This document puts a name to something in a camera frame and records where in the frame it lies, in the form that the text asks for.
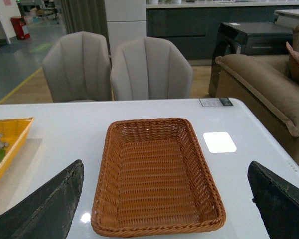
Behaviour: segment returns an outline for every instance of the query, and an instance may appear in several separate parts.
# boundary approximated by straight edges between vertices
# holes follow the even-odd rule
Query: gray floor
[[[20,45],[20,49],[0,53],[0,100],[36,72],[53,43],[66,34],[61,17],[58,22],[50,17],[28,25],[29,39],[11,39],[11,44]]]

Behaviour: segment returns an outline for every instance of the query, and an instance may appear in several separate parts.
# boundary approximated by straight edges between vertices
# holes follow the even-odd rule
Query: chair backrest
[[[123,43],[112,59],[115,100],[188,98],[193,69],[168,40],[143,37]]]
[[[62,36],[43,59],[54,102],[111,100],[111,63],[106,39],[90,32]]]

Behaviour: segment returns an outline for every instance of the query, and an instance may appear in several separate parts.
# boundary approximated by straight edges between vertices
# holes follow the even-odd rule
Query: white wall
[[[11,17],[21,16],[19,8],[15,0],[11,0],[11,6],[4,5],[4,1],[0,0],[0,21],[8,39],[16,36],[13,25],[11,23]]]

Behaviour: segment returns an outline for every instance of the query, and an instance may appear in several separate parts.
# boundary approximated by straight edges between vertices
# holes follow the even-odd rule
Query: wicker basket
[[[0,120],[0,133],[3,134],[1,140],[9,143],[9,147],[5,148],[6,155],[0,163],[0,179],[23,146],[33,120],[34,118]]]
[[[226,220],[199,142],[181,118],[109,126],[91,224],[107,237],[207,232]]]

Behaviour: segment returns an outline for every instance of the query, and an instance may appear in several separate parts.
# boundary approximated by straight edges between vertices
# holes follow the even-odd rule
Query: white countertop
[[[146,9],[172,9],[172,8],[197,8],[197,7],[241,7],[241,6],[288,6],[299,5],[299,0],[255,0],[254,2],[229,2],[224,1],[212,1],[212,0],[196,0],[196,2],[190,3],[183,1],[181,4],[171,3],[158,3],[146,4]]]
[[[299,17],[299,9],[298,10],[275,10],[275,15],[285,15],[285,16],[296,16]]]
[[[299,187],[299,167],[239,100],[203,107],[199,99],[0,105],[0,120],[35,117],[23,148],[0,180],[0,214],[16,205],[76,159],[84,164],[83,189],[68,239],[102,239],[90,222],[104,140],[118,120],[181,117],[189,120],[222,198],[227,219],[214,232],[155,239],[268,239],[247,178],[255,160]],[[227,132],[236,150],[212,153],[207,132]]]

